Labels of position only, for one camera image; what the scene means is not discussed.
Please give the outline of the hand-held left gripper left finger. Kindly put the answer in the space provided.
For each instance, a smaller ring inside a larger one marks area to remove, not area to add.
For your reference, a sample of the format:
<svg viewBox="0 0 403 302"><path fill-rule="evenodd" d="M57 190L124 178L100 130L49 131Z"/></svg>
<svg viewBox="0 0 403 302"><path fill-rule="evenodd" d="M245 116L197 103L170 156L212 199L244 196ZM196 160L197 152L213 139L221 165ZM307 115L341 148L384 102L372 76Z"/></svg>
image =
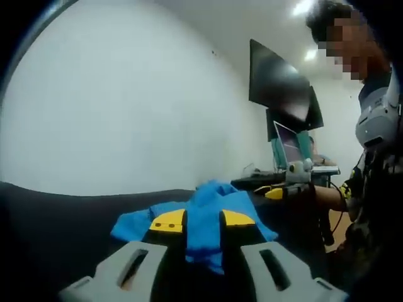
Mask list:
<svg viewBox="0 0 403 302"><path fill-rule="evenodd" d="M186 211L153 220L141 241L131 241L59 293L61 301L182 301Z"/></svg>

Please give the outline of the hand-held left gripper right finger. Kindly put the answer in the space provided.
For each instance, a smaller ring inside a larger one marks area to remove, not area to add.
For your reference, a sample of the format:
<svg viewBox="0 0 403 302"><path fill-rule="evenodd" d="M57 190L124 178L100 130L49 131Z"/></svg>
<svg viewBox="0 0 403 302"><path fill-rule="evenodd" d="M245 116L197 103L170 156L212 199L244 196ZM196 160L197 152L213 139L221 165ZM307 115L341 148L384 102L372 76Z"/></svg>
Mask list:
<svg viewBox="0 0 403 302"><path fill-rule="evenodd" d="M348 295L274 241L243 213L220 212L222 267L229 301L346 301Z"/></svg>

